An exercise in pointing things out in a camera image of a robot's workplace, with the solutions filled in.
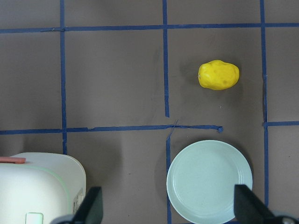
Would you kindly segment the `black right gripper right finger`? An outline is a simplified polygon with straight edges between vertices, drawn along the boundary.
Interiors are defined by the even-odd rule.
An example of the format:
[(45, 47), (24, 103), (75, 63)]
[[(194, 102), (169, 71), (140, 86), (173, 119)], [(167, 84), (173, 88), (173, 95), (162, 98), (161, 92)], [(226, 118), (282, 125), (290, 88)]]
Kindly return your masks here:
[(234, 187), (234, 215), (240, 224), (268, 224), (274, 214), (245, 184)]

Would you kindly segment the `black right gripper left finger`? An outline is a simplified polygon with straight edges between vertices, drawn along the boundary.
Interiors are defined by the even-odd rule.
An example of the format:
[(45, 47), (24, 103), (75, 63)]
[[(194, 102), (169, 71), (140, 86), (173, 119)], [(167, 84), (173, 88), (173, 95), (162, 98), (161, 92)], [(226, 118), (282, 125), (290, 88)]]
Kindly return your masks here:
[(103, 219), (102, 188), (92, 187), (86, 194), (78, 211), (71, 220), (72, 224), (100, 224)]

